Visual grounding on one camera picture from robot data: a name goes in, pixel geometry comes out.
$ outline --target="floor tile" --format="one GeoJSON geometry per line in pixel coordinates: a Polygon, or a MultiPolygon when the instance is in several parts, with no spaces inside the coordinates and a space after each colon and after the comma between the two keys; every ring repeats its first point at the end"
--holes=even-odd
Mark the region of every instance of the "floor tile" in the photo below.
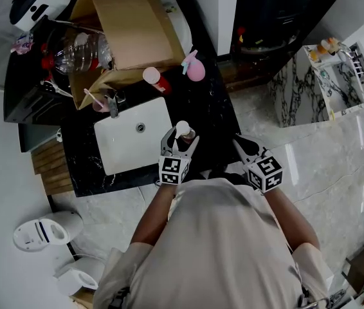
{"type": "MultiPolygon", "coordinates": [[[[323,256],[335,273],[333,288],[343,285],[347,256],[364,243],[364,109],[333,122],[280,128],[266,86],[230,94],[242,133],[260,138],[284,167],[281,189],[318,233],[323,256]]],[[[227,172],[242,174],[241,163],[227,172]]],[[[105,258],[112,247],[126,250],[151,203],[154,184],[76,198],[54,195],[60,210],[84,220],[72,245],[77,252],[105,258]]]]}
{"type": "Polygon", "coordinates": [[[154,184],[148,184],[139,187],[139,189],[142,193],[143,199],[145,200],[146,207],[148,207],[152,199],[154,199],[155,194],[158,191],[158,187],[154,184]]]}
{"type": "Polygon", "coordinates": [[[59,210],[77,212],[83,231],[71,242],[77,254],[105,258],[111,248],[125,251],[145,212],[145,200],[132,189],[76,198],[73,191],[53,196],[59,210]]]}

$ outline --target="cardboard box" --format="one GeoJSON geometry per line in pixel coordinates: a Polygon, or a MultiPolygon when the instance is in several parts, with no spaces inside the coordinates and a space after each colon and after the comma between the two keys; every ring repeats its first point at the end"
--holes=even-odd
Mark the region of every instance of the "cardboard box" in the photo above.
{"type": "Polygon", "coordinates": [[[95,291],[82,287],[78,292],[71,295],[70,298],[80,303],[86,309],[93,309],[93,294],[95,291]]]}
{"type": "Polygon", "coordinates": [[[120,89],[142,80],[148,66],[178,66],[185,58],[160,0],[77,0],[71,21],[102,29],[114,57],[114,69],[102,75],[98,69],[69,76],[79,109],[92,103],[84,88],[120,89]]]}

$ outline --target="white shirt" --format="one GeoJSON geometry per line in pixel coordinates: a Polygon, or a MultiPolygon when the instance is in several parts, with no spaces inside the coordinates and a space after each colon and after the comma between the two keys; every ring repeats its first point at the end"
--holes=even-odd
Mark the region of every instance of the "white shirt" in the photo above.
{"type": "Polygon", "coordinates": [[[130,287],[127,308],[296,308],[302,285],[326,296],[326,264],[310,244],[290,253],[265,197],[225,179],[178,187],[178,205],[154,247],[109,258],[95,309],[130,287]]]}

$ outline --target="black marble countertop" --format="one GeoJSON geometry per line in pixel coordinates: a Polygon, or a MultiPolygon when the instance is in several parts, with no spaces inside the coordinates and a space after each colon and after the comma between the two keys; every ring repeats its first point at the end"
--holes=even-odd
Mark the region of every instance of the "black marble countertop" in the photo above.
{"type": "MultiPolygon", "coordinates": [[[[215,60],[204,59],[203,63],[206,77],[200,82],[192,82],[182,75],[182,67],[163,74],[172,86],[172,94],[165,96],[172,125],[186,120],[200,136],[190,173],[238,160],[232,138],[239,133],[239,125],[232,103],[215,60]]],[[[124,92],[126,101],[119,104],[119,111],[159,96],[159,92],[144,81],[126,87],[124,92]]],[[[158,164],[106,176],[94,124],[107,117],[110,117],[108,113],[97,113],[88,106],[62,123],[66,160],[78,197],[147,185],[159,178],[158,164]]]]}

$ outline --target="marble cabinet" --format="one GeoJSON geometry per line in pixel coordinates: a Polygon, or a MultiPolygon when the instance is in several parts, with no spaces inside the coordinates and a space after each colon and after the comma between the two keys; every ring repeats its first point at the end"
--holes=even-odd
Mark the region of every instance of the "marble cabinet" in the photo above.
{"type": "Polygon", "coordinates": [[[338,55],[313,62],[303,46],[268,84],[281,127],[335,120],[364,108],[351,60],[338,55]]]}

